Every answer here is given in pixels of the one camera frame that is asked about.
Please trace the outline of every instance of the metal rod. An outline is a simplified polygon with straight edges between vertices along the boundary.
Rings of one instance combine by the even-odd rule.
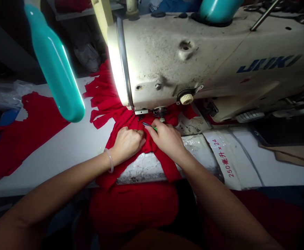
[[[128,100],[131,110],[134,111],[132,93],[131,93],[131,83],[129,76],[128,58],[126,56],[123,20],[120,17],[117,17],[117,37],[118,37],[118,45],[120,48],[120,58],[122,61],[126,92],[128,94]]]
[[[268,8],[263,15],[257,20],[257,22],[250,28],[250,31],[256,31],[257,28],[264,22],[264,20],[270,15],[273,9],[279,4],[281,0],[276,0],[270,8]]]

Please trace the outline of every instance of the screw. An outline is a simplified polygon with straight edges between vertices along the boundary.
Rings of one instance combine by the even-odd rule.
[[[161,89],[161,84],[160,83],[157,83],[156,85],[155,85],[155,90],[160,90]]]

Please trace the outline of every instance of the forearm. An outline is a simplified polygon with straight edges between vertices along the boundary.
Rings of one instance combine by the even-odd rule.
[[[189,152],[179,162],[205,212],[228,239],[258,244],[273,240],[239,199]]]
[[[110,160],[106,153],[75,165],[33,189],[3,218],[15,219],[24,226],[35,225],[57,212],[97,176],[109,169]]]

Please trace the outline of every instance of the hand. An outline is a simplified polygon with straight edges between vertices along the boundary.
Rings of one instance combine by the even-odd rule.
[[[109,149],[114,166],[135,155],[145,142],[146,139],[142,130],[130,130],[128,127],[121,128],[117,133],[114,146]]]
[[[188,153],[184,147],[181,134],[172,125],[164,124],[155,119],[152,126],[158,129],[158,133],[152,127],[145,128],[150,133],[155,144],[165,152],[174,162],[179,164],[180,156]]]

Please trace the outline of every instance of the knob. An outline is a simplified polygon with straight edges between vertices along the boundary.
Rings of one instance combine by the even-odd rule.
[[[194,97],[192,96],[192,94],[185,94],[183,96],[181,96],[180,101],[183,105],[188,105],[190,103],[192,103],[192,101],[194,100]]]

